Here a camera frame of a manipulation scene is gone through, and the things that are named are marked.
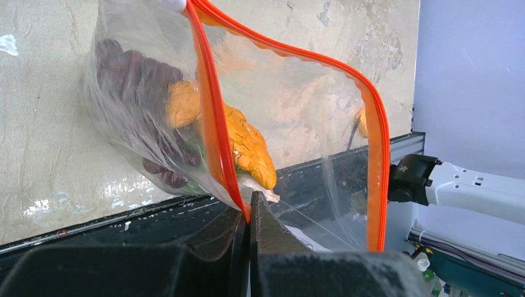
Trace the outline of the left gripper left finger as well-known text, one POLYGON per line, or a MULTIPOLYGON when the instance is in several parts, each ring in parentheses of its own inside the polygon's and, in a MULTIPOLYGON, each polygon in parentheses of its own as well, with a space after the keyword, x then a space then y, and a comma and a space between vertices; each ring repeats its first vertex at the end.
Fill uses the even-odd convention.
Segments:
POLYGON ((2 296, 244 296, 248 225, 226 210, 182 243, 56 245, 23 256, 2 296))

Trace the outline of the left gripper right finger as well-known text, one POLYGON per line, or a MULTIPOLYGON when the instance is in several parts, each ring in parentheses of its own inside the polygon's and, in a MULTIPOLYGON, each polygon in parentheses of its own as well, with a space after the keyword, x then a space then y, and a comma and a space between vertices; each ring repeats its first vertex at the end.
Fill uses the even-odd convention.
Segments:
POLYGON ((427 296, 411 259, 399 252, 314 252, 269 208, 251 198, 252 296, 427 296))

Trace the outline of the garlic bulb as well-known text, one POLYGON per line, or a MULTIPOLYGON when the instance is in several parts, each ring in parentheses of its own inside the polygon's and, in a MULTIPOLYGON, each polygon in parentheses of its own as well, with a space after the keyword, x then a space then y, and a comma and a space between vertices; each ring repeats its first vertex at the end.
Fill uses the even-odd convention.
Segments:
POLYGON ((277 195, 272 189, 266 189, 262 187, 252 176, 249 174, 239 174, 237 176, 238 184, 241 189, 243 199, 247 197, 247 190, 259 191, 263 193, 263 196, 268 202, 279 202, 280 196, 277 195))

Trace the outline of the clear orange zip bag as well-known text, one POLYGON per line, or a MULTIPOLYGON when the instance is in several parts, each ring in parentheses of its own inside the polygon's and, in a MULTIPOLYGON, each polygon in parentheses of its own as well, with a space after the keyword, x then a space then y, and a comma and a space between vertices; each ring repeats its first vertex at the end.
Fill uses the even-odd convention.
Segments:
POLYGON ((170 194, 251 195, 298 213, 311 192, 348 247, 382 251, 390 166, 375 86, 255 32, 209 1, 99 1, 82 80, 96 128, 170 194))

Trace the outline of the red grape bunch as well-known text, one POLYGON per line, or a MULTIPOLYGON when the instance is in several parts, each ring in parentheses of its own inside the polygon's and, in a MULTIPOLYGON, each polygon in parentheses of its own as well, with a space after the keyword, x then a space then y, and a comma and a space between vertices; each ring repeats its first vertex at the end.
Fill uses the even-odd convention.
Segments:
POLYGON ((167 105, 171 85, 181 82, 176 67, 139 51, 123 50, 113 39, 95 46, 97 82, 103 93, 103 114, 114 138, 142 155, 146 172, 157 174, 172 189, 185 187, 182 168, 201 165, 200 137, 190 124, 169 125, 167 105))

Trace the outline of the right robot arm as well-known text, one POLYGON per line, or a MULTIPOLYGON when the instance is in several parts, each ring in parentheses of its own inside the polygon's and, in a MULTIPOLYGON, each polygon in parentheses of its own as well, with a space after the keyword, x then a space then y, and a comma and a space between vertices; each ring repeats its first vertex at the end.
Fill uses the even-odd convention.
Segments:
POLYGON ((524 224, 524 180, 409 154, 390 166, 388 200, 466 209, 524 224))

